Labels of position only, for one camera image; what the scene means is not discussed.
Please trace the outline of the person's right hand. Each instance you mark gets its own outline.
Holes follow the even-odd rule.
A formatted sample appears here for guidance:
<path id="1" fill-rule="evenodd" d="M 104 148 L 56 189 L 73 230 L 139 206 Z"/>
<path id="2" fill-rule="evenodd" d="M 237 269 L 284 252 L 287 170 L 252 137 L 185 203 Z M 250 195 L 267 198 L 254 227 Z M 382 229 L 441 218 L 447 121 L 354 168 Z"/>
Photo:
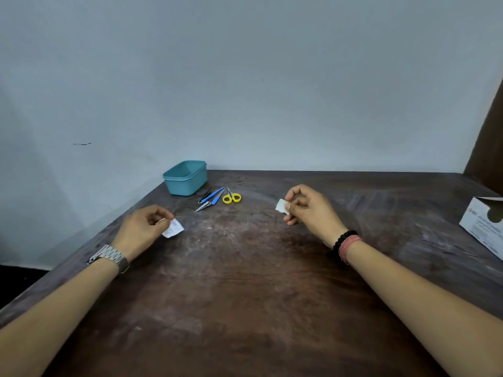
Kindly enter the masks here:
<path id="1" fill-rule="evenodd" d="M 305 184 L 292 187 L 287 192 L 285 200 L 290 203 L 294 197 L 307 197 L 309 207 L 289 206 L 290 215 L 285 215 L 284 221 L 289 226 L 303 223 L 310 233 L 322 240 L 327 247 L 333 248 L 339 237 L 345 234 L 348 229 L 336 214 L 329 200 Z"/>

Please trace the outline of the person's left forearm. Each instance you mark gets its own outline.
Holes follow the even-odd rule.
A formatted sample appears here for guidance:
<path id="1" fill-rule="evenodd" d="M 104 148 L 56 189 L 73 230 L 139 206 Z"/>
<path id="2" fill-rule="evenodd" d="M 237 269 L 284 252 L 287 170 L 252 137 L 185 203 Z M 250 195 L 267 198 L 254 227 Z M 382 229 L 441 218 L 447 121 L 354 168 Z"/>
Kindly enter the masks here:
<path id="1" fill-rule="evenodd" d="M 40 377 L 118 273 L 100 258 L 0 329 L 0 377 Z"/>

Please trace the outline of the white cardboard glove box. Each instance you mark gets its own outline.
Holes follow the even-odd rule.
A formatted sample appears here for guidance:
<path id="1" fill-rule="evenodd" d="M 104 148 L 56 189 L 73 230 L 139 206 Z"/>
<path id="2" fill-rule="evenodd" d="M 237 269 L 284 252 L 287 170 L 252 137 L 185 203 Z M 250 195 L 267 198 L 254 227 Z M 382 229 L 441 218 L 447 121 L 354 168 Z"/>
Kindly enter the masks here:
<path id="1" fill-rule="evenodd" d="M 459 225 L 503 261 L 503 197 L 474 196 Z"/>

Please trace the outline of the silver metal wristwatch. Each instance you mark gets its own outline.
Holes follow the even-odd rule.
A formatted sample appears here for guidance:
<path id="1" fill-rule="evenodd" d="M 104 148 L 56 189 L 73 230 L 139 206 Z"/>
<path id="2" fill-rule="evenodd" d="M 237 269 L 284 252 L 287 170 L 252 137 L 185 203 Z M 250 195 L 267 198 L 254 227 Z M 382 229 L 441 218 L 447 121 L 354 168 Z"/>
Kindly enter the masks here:
<path id="1" fill-rule="evenodd" d="M 93 256 L 89 258 L 87 265 L 91 265 L 98 259 L 108 259 L 113 261 L 118 267 L 120 274 L 126 272 L 130 267 L 129 261 L 123 253 L 110 245 L 105 245 L 98 252 L 94 253 Z"/>

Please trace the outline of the person's left hand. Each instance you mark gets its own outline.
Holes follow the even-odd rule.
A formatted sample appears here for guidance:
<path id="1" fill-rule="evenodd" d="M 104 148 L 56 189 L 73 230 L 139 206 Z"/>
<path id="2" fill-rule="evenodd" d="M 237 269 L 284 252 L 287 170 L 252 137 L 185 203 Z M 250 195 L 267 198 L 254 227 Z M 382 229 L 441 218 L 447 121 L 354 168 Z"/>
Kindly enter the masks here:
<path id="1" fill-rule="evenodd" d="M 169 226 L 169 220 L 149 221 L 146 207 L 138 209 L 123 220 L 111 246 L 131 262 L 151 247 Z"/>

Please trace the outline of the teal plastic container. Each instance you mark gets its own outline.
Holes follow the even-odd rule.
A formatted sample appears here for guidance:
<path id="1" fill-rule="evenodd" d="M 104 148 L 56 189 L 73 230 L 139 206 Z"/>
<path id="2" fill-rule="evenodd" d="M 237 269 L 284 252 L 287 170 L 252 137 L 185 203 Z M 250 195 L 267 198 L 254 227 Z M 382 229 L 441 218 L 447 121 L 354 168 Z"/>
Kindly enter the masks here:
<path id="1" fill-rule="evenodd" d="M 162 177 L 171 195 L 191 196 L 207 182 L 207 163 L 185 160 L 167 170 Z"/>

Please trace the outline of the white torn wrapper piece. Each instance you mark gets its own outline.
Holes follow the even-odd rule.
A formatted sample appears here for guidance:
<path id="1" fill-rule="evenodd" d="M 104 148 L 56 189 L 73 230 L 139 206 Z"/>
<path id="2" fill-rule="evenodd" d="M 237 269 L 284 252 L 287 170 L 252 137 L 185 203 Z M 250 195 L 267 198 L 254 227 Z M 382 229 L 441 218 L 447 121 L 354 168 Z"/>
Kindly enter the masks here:
<path id="1" fill-rule="evenodd" d="M 162 236 L 165 238 L 172 238 L 182 233 L 184 230 L 185 228 L 181 223 L 177 219 L 173 219 L 170 221 L 170 226 L 162 233 Z"/>

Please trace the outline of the person's right forearm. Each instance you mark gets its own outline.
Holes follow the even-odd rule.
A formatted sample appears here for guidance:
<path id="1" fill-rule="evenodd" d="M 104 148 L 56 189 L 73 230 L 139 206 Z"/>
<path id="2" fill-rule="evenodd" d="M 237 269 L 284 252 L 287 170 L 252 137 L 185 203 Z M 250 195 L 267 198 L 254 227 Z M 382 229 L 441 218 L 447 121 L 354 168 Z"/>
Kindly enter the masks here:
<path id="1" fill-rule="evenodd" d="M 363 241 L 341 254 L 450 377 L 503 377 L 503 320 Z"/>

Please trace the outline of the blue handled silver tweezers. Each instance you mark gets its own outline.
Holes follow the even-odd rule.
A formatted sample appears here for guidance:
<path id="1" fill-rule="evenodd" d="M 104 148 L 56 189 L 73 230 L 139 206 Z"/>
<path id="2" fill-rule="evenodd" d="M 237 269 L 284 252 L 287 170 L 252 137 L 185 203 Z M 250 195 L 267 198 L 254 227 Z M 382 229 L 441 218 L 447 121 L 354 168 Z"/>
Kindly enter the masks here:
<path id="1" fill-rule="evenodd" d="M 220 197 L 222 196 L 223 192 L 224 192 L 224 189 L 222 191 L 220 191 L 216 196 L 213 196 L 212 198 L 208 199 L 205 203 L 199 204 L 199 207 L 196 210 L 194 210 L 194 213 L 202 211 L 204 209 L 207 209 L 207 208 L 217 204 L 217 202 L 220 200 Z"/>

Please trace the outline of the blue handled forceps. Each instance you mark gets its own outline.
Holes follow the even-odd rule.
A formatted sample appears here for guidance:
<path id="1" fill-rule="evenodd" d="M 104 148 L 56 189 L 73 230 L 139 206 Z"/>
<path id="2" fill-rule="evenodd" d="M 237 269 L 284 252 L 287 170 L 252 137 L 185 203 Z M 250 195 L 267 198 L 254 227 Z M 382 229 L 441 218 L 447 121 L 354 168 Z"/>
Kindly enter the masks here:
<path id="1" fill-rule="evenodd" d="M 210 196 L 208 196 L 203 203 L 205 203 L 208 199 L 212 198 L 213 196 L 216 196 L 220 191 L 222 191 L 224 188 L 221 187 L 219 189 L 215 189 Z"/>

